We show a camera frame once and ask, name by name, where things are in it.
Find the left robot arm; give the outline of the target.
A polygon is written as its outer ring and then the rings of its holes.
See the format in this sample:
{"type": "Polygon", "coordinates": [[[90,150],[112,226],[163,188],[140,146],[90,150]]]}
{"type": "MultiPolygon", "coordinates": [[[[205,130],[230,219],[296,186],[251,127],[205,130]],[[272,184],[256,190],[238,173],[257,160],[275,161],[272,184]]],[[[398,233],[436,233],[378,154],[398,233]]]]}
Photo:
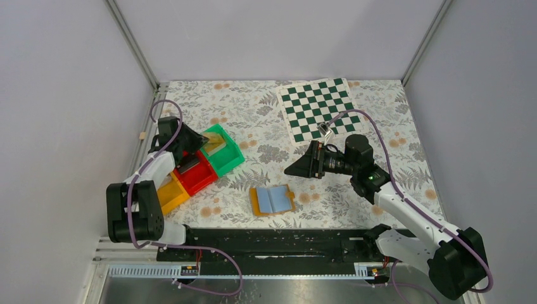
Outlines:
{"type": "Polygon", "coordinates": [[[197,245],[186,237],[186,227],[165,220],[157,190],[185,156],[195,154],[208,141],[178,117],[158,120],[158,133],[153,136],[143,165],[123,182],[106,189],[108,235],[112,242],[171,244],[172,252],[181,260],[196,254],[197,245]]]}

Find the orange card holder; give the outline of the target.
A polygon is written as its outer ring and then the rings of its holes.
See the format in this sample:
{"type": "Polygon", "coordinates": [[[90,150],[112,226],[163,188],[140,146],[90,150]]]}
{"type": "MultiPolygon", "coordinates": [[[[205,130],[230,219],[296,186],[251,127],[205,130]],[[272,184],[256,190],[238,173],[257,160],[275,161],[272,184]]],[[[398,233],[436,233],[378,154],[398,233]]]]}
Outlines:
{"type": "Polygon", "coordinates": [[[256,217],[295,211],[295,195],[288,184],[273,187],[252,187],[249,196],[256,217]]]}

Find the gold credit card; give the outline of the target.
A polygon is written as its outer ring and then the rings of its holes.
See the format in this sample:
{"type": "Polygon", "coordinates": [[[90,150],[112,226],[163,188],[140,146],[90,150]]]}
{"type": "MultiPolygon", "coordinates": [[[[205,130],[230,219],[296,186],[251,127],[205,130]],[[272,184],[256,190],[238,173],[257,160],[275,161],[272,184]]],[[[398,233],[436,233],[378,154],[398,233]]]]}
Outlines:
{"type": "Polygon", "coordinates": [[[213,145],[225,144],[225,139],[217,132],[204,132],[203,136],[208,139],[206,144],[213,144],[213,145]]]}

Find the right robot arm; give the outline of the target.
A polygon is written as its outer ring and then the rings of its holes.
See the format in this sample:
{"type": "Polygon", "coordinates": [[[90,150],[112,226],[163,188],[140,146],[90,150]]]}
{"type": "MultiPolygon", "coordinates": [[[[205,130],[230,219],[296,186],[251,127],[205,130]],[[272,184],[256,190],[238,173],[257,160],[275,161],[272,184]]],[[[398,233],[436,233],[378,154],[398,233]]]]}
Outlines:
{"type": "Polygon", "coordinates": [[[384,256],[400,260],[425,273],[451,300],[490,274],[480,233],[471,227],[461,230],[411,202],[391,175],[375,163],[365,136],[348,136],[344,151],[312,141],[305,154],[284,170],[286,175],[317,179],[328,172],[350,176],[354,192],[391,214],[413,234],[407,237],[386,225],[375,226],[363,244],[369,260],[384,256]]]}

